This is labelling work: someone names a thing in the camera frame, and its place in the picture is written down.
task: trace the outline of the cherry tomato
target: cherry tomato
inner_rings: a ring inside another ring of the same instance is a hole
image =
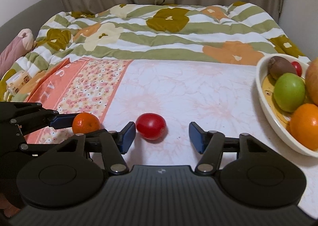
[[[301,76],[302,76],[302,66],[300,65],[300,63],[299,63],[299,62],[296,62],[296,61],[293,61],[293,62],[292,62],[292,65],[295,67],[296,72],[297,72],[297,75],[298,75],[299,77],[301,77]]]
[[[147,140],[157,140],[166,130],[166,121],[161,115],[144,113],[136,120],[137,131]]]

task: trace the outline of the person's hand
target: person's hand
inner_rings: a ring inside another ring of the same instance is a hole
[[[19,208],[10,204],[2,193],[0,193],[0,209],[4,210],[4,215],[7,217],[12,217],[20,211]]]

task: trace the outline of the orange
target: orange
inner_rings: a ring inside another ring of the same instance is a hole
[[[291,135],[308,149],[318,149],[318,107],[303,104],[293,113],[289,122]]]
[[[96,116],[83,112],[74,118],[72,129],[74,134],[87,134],[101,129],[101,123]]]

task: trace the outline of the striped blanket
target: striped blanket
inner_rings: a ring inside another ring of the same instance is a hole
[[[121,4],[99,14],[61,12],[12,69],[33,78],[65,59],[156,59],[256,65],[264,55],[303,56],[260,7]]]

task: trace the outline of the gray sofa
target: gray sofa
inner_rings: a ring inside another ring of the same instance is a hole
[[[41,26],[55,14],[64,11],[60,0],[42,0],[20,12],[0,27],[0,53],[24,28],[36,37]]]

